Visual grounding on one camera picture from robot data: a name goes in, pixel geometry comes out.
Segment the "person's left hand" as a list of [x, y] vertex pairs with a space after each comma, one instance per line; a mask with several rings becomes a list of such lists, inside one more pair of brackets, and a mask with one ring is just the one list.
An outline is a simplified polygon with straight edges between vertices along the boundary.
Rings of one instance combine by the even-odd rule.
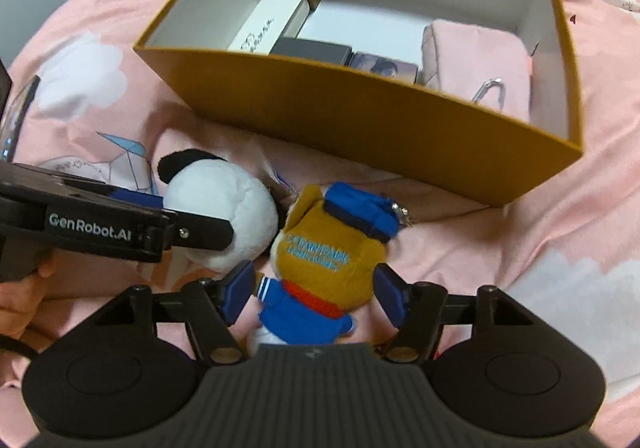
[[21, 281], [1, 283], [0, 333], [20, 338], [34, 318], [39, 304], [47, 293], [49, 279], [55, 272], [55, 255], [43, 257], [34, 272]]

